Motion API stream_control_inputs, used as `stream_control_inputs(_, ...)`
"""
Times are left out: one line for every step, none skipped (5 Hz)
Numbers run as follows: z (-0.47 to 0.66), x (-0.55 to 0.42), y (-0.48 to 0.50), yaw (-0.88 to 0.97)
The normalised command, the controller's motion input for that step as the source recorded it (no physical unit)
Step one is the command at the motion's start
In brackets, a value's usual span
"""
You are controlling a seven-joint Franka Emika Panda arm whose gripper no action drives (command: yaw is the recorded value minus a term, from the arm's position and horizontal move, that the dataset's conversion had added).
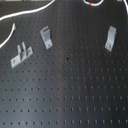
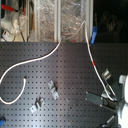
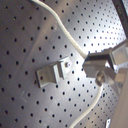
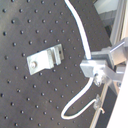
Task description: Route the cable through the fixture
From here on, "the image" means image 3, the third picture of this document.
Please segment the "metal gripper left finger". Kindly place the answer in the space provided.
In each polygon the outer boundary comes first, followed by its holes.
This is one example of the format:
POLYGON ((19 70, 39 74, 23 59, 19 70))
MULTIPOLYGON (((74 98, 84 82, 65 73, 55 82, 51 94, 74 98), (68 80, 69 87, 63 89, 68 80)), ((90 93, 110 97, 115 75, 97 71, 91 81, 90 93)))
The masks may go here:
POLYGON ((128 64, 128 48, 105 49, 99 53, 90 53, 83 63, 83 69, 87 75, 96 75, 99 71, 118 72, 128 64))

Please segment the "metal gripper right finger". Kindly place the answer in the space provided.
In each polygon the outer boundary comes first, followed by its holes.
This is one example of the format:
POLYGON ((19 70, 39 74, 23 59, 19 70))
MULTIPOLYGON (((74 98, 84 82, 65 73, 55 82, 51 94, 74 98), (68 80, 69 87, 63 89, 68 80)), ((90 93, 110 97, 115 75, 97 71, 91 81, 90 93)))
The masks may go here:
POLYGON ((117 72, 112 69, 105 69, 104 71, 99 71, 96 74, 95 82, 98 86, 102 86, 104 83, 109 85, 115 85, 117 89, 123 87, 125 80, 126 68, 121 68, 117 72))

